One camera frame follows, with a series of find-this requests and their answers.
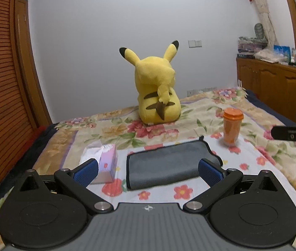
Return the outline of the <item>orange lidded cup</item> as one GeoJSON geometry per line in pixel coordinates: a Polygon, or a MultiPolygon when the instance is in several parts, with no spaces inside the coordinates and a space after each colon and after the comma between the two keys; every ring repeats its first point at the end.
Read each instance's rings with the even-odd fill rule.
{"type": "Polygon", "coordinates": [[[244,114],[236,108],[226,108],[223,112],[223,141],[227,146],[235,146],[239,137],[244,114]]]}

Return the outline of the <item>yellow Pikachu plush toy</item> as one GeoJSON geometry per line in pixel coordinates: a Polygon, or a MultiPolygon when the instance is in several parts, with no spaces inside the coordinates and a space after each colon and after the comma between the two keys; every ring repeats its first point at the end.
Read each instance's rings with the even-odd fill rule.
{"type": "Polygon", "coordinates": [[[174,122],[181,116],[180,99],[174,90],[175,71],[170,64],[178,47],[176,40],[168,46],[163,57],[144,59],[129,48],[119,49],[122,57],[135,67],[139,117],[146,125],[174,122]]]}

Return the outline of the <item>clutter pile on cabinet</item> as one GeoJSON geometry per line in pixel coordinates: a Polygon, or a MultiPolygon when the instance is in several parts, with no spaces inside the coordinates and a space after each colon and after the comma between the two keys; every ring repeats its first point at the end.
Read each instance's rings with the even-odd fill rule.
{"type": "Polygon", "coordinates": [[[237,57],[261,60],[271,64],[296,66],[295,48],[277,44],[269,46],[261,23],[254,26],[254,31],[255,37],[239,37],[237,57]]]}

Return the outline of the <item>pink tissue box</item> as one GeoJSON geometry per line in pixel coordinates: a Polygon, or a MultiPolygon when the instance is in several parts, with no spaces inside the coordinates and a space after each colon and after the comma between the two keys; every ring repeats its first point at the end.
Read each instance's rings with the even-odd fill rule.
{"type": "Polygon", "coordinates": [[[95,159],[98,162],[98,174],[91,184],[111,183],[115,179],[117,166],[117,150],[115,144],[103,145],[100,140],[85,147],[80,157],[80,164],[95,159]]]}

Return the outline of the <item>purple and grey towel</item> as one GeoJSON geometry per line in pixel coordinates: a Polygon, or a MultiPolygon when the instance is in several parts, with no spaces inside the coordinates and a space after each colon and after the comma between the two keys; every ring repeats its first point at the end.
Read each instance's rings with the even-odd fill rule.
{"type": "Polygon", "coordinates": [[[127,188],[140,190],[196,178],[201,159],[223,165],[203,137],[129,154],[126,159],[127,188]]]}

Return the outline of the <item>brown wooden sideboard cabinet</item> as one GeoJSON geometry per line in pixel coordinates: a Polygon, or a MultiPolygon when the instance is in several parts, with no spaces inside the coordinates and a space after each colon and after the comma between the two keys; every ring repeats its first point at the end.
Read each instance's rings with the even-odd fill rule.
{"type": "Polygon", "coordinates": [[[296,122],[296,67],[237,58],[237,78],[268,107],[296,122]]]}

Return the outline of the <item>white wall switch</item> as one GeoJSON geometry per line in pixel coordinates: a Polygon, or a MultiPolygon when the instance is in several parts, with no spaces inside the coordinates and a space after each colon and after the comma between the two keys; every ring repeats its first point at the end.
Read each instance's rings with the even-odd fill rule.
{"type": "Polygon", "coordinates": [[[201,40],[189,40],[188,41],[189,48],[202,48],[201,40]]]}

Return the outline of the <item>white strawberry print cloth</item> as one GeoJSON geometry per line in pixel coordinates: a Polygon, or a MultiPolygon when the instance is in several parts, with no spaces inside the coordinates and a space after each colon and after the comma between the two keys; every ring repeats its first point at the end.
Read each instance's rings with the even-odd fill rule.
{"type": "Polygon", "coordinates": [[[120,202],[171,202],[183,206],[209,188],[198,174],[199,161],[208,155],[222,162],[223,169],[236,168],[244,175],[270,170],[296,206],[296,190],[287,178],[242,137],[232,148],[215,137],[118,148],[114,180],[93,180],[87,188],[114,207],[120,202]]]}

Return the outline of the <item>beige patterned curtain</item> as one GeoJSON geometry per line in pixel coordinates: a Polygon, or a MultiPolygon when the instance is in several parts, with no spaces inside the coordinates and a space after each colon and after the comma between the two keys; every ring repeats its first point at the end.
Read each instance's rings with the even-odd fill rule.
{"type": "Polygon", "coordinates": [[[274,26],[271,21],[269,6],[267,0],[253,0],[257,11],[259,13],[259,19],[263,25],[265,37],[268,41],[268,46],[273,48],[274,45],[278,45],[278,40],[275,34],[274,26]]]}

